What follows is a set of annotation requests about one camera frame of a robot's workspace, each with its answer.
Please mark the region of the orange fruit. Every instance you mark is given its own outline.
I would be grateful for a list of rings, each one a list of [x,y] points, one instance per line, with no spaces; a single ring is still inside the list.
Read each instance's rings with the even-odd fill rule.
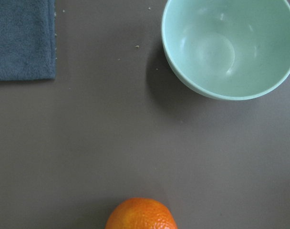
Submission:
[[[106,229],[176,229],[177,224],[162,203],[151,198],[130,198],[110,214]]]

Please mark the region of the grey folded cloth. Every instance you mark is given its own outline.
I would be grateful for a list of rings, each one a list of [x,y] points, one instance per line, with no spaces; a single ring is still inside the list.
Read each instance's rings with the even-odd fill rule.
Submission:
[[[54,79],[55,2],[0,0],[0,81]]]

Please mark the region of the mint green bowl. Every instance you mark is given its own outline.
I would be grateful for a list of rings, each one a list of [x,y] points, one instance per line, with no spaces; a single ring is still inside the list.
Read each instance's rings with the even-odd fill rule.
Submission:
[[[290,74],[286,0],[169,0],[161,36],[176,77],[209,98],[258,98]]]

